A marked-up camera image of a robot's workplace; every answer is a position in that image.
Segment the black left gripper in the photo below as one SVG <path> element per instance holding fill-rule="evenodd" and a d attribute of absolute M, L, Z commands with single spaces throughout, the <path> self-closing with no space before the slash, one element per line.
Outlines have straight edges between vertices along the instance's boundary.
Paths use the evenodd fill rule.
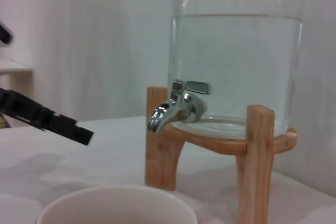
<path fill-rule="evenodd" d="M 93 132 L 77 125 L 77 121 L 52 110 L 14 91 L 1 88 L 1 113 L 88 146 Z"/>

